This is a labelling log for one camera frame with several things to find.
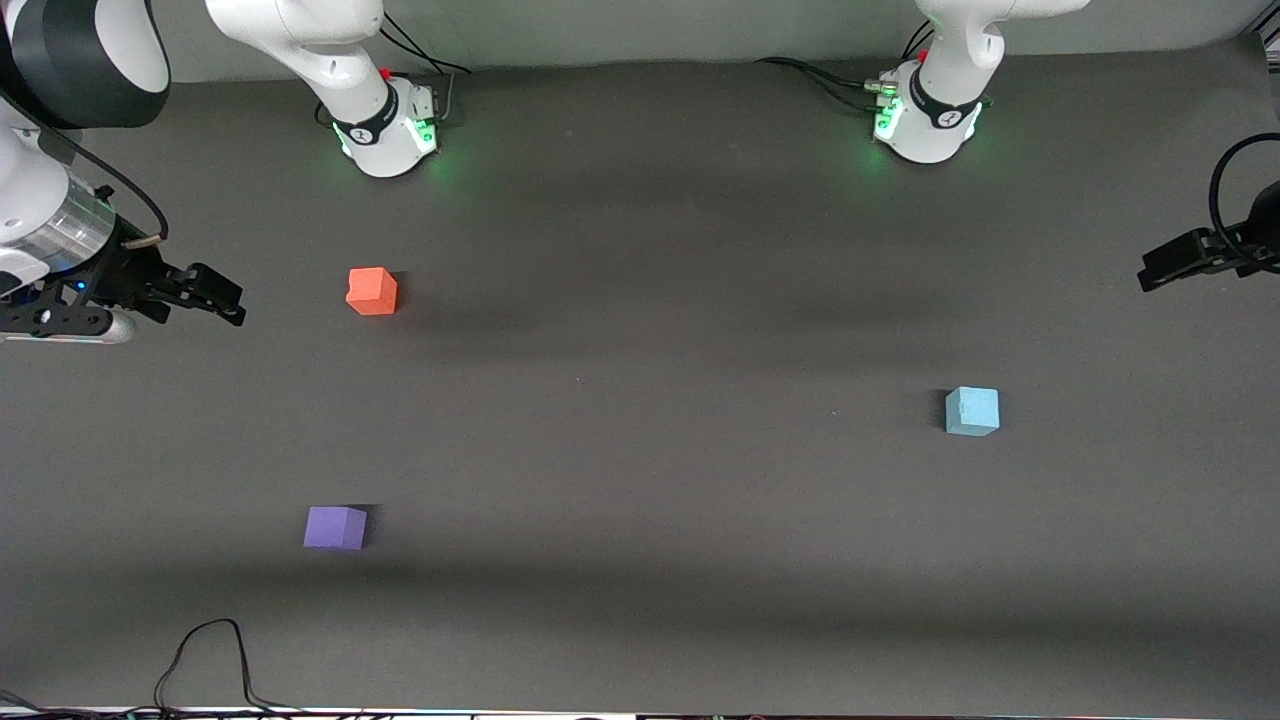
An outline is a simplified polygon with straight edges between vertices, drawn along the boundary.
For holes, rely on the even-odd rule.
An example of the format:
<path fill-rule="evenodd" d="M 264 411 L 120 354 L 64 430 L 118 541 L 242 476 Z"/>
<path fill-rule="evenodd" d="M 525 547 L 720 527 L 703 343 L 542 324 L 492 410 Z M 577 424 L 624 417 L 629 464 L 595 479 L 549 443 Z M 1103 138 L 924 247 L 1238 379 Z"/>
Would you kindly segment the orange foam block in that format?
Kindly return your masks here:
<path fill-rule="evenodd" d="M 362 316 L 385 316 L 398 307 L 398 282 L 384 266 L 352 268 L 346 302 Z"/>

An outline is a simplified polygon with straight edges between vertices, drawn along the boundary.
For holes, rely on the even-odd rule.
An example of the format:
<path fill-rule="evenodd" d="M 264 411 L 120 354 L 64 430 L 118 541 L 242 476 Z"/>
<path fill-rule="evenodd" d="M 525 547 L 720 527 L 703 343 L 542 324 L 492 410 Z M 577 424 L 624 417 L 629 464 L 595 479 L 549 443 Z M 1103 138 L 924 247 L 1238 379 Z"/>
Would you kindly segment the purple foam block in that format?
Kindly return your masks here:
<path fill-rule="evenodd" d="M 312 506 L 307 511 L 302 547 L 356 552 L 365 547 L 369 512 L 351 506 Z"/>

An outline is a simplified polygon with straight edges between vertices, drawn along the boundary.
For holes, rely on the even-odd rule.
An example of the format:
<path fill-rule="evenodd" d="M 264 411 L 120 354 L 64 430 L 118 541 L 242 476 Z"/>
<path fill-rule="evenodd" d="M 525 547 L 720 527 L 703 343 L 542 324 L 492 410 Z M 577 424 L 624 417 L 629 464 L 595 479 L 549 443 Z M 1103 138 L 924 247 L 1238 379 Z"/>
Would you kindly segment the light blue foam block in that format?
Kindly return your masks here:
<path fill-rule="evenodd" d="M 945 429 L 948 434 L 984 437 L 1001 427 L 1000 396 L 993 388 L 961 386 L 945 398 Z"/>

